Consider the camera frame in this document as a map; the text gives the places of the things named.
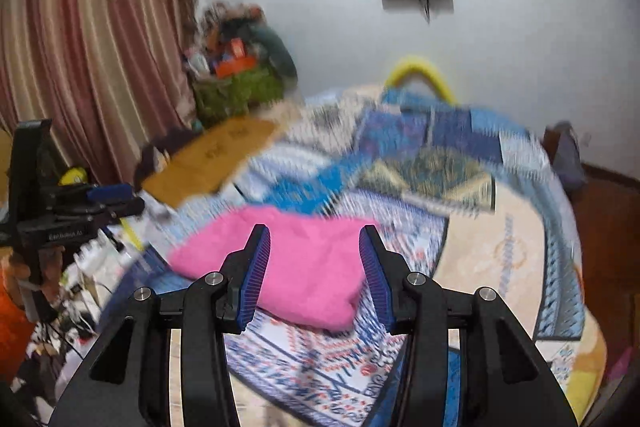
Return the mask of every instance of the curtain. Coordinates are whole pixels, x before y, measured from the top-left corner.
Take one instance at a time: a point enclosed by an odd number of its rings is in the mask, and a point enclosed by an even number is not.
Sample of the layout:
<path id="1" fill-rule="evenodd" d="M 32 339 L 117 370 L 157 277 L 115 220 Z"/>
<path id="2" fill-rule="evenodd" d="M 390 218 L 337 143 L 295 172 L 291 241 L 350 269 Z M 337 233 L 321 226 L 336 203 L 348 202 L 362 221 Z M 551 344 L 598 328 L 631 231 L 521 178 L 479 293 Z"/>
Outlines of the curtain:
<path id="1" fill-rule="evenodd" d="M 132 181 L 140 146 L 184 123 L 190 0 L 0 0 L 0 123 L 52 118 L 67 164 Z"/>

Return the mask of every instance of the pink cloth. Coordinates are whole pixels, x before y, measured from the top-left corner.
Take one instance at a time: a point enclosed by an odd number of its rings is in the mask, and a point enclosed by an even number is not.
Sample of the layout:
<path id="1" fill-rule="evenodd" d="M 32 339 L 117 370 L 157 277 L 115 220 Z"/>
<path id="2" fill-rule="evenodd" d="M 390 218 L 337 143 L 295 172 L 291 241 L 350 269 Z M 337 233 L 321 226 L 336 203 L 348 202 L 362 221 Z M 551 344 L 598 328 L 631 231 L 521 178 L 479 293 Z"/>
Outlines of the pink cloth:
<path id="1" fill-rule="evenodd" d="M 198 279 L 241 250 L 256 224 L 271 233 L 271 254 L 258 306 L 286 321 L 349 330 L 364 270 L 358 237 L 372 221 L 303 216 L 274 206 L 245 206 L 215 219 L 169 256 L 178 273 Z"/>

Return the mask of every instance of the hand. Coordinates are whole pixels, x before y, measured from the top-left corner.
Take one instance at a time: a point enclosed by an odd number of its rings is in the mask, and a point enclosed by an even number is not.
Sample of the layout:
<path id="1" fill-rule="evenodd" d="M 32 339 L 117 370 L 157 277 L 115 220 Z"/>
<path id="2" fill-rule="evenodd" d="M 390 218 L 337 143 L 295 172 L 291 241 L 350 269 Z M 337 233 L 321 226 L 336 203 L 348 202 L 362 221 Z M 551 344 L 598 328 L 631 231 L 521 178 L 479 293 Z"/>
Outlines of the hand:
<path id="1" fill-rule="evenodd" d="M 62 252 L 64 247 L 50 250 L 45 266 L 41 267 L 44 283 L 40 286 L 42 293 L 49 302 L 54 302 L 60 292 L 60 276 L 62 275 Z M 7 295 L 18 308 L 24 308 L 18 280 L 27 280 L 31 274 L 30 268 L 24 263 L 22 256 L 12 253 L 2 258 L 2 280 Z"/>

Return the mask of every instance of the reddish brown floor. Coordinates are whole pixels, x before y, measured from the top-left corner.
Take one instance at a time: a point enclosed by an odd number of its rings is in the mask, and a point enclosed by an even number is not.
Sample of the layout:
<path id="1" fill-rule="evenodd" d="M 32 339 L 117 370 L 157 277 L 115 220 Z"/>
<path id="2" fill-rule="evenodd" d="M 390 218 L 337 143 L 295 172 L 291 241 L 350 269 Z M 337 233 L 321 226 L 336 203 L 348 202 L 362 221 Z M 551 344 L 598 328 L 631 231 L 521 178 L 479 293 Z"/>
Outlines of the reddish brown floor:
<path id="1" fill-rule="evenodd" d="M 609 368 L 634 341 L 634 295 L 640 295 L 640 191 L 590 179 L 573 204 L 586 304 L 602 328 Z"/>

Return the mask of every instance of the patchwork bedspread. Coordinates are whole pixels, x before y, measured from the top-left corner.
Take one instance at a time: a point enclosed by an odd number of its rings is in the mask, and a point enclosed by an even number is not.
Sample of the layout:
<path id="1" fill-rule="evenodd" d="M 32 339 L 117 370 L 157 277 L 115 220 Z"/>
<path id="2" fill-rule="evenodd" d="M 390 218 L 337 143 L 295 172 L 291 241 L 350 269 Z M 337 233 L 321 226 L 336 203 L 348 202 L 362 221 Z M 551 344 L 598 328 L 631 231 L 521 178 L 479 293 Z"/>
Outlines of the patchwork bedspread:
<path id="1" fill-rule="evenodd" d="M 522 127 L 407 90 L 345 91 L 302 108 L 232 183 L 241 198 L 226 190 L 185 203 L 163 229 L 169 242 L 238 204 L 375 219 L 385 246 L 413 270 L 467 293 L 495 288 L 584 415 L 604 344 L 583 305 L 571 207 Z M 171 276 L 152 285 L 174 289 Z M 299 327 L 258 310 L 225 342 L 243 423 L 258 415 L 265 425 L 387 425 L 404 338 L 385 333 L 367 288 L 351 331 Z M 458 348 L 451 331 L 447 426 L 457 422 Z"/>

